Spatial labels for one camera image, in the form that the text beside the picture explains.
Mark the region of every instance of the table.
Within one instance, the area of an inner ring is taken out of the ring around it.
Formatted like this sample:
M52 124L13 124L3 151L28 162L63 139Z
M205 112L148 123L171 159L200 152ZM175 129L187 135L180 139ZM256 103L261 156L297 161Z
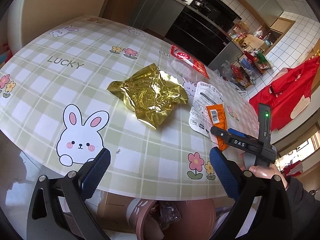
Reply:
M110 82L155 63L192 93L194 84L168 64L170 48L143 31L102 18L82 16L59 25L0 70L0 129L22 151L61 175L78 170L102 146L108 148L111 165L101 190L157 200L226 195L208 163L215 145L188 125L193 96L154 130L106 90ZM253 108L209 69L208 74L224 96L228 124L257 136ZM224 151L238 163L239 153L232 147ZM189 166L195 159L198 164ZM201 179L191 179L190 168L203 174Z

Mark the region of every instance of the crumpled gold foil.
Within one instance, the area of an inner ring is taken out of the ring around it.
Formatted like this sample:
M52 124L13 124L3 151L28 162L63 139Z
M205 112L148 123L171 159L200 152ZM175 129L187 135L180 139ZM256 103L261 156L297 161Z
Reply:
M107 88L135 111L138 120L157 129L175 104L187 104L188 95L178 80L155 64L137 71L125 81L113 81Z

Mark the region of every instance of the red package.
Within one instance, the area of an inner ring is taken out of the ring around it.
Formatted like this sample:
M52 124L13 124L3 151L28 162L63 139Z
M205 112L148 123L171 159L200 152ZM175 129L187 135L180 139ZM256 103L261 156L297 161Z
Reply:
M187 63L189 66L194 68L196 71L204 75L206 78L210 79L208 76L208 73L205 69L205 66L203 63L201 63L199 60L195 59L194 57L191 57L186 52L184 52L179 47L172 45L171 47L171 55L182 60L183 62Z

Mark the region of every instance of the bunny face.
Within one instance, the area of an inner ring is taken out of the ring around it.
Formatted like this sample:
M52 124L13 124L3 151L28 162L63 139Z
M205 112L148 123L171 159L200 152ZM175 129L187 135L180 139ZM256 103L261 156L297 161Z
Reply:
M194 82L191 82L188 78L182 77L184 83L183 88L185 89L188 96L195 96L197 84Z
M51 34L53 37L61 37L67 33L73 33L73 32L79 31L78 29L71 29L71 27L72 27L71 25L64 26L61 29L57 29L57 30L49 32L49 34Z
M62 132L57 144L60 163L71 166L73 163L84 164L92 161L103 148L99 130L109 121L109 114L98 111L90 115L82 124L79 108L68 105L63 112L63 122L66 129Z

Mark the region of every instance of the pink flower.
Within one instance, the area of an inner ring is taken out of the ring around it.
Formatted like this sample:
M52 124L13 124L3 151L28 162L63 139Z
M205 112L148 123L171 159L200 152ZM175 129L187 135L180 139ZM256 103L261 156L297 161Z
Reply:
M200 158L199 153L192 154L190 153L188 155L188 160L190 161L189 168L190 170L197 170L202 171L202 165L204 164L204 160Z
M4 86L9 83L10 81L10 78L9 78L10 74L7 74L6 76L3 76L1 79L0 79L0 88L4 88Z
M138 52L132 49L124 49L124 53L131 56L136 56L138 54Z

